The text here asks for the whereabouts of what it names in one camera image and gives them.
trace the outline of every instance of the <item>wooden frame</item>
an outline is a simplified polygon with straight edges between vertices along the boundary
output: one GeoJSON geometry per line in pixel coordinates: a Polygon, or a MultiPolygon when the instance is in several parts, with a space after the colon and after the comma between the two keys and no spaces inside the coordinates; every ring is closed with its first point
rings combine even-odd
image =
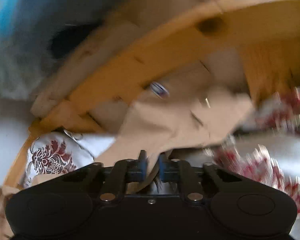
{"type": "MultiPolygon", "coordinates": [[[[269,46],[271,43],[268,42],[281,44],[299,36],[300,0],[211,0],[192,8],[117,53],[47,116],[34,122],[29,128],[31,135],[4,184],[12,187],[18,184],[24,172],[26,150],[38,135],[61,126],[73,132],[102,132],[103,129],[88,115],[97,103],[120,97],[130,104],[151,81],[226,47],[237,47],[240,52],[250,54],[255,46],[269,46]]],[[[76,55],[78,67],[87,63],[85,57],[93,55],[93,48],[88,48],[88,52],[79,49],[81,55],[76,55]]],[[[256,73],[247,65],[245,72],[249,81],[249,73],[254,76],[256,73]]],[[[273,66],[279,68],[281,64],[267,64],[268,69],[273,66]]],[[[250,90],[254,91],[258,88],[251,80],[250,90]]]]}

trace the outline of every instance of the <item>blue fabric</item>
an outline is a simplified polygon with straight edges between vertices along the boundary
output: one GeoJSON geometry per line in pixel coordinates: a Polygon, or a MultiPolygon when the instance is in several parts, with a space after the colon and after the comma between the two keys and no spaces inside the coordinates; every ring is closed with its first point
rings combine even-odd
{"type": "Polygon", "coordinates": [[[99,22],[120,0],[0,0],[0,96],[28,99],[61,60],[49,51],[66,24],[99,22]]]}

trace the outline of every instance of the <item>curved wooden board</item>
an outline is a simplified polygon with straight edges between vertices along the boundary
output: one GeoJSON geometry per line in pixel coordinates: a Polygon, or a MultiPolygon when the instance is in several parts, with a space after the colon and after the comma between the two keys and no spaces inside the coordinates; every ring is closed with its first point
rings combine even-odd
{"type": "Polygon", "coordinates": [[[98,67],[149,31],[209,0],[125,0],[105,18],[45,82],[31,112],[46,117],[49,111],[98,67]]]}
{"type": "Polygon", "coordinates": [[[228,46],[300,34],[300,0],[214,0],[173,19],[109,60],[74,90],[78,114],[228,46]]]}

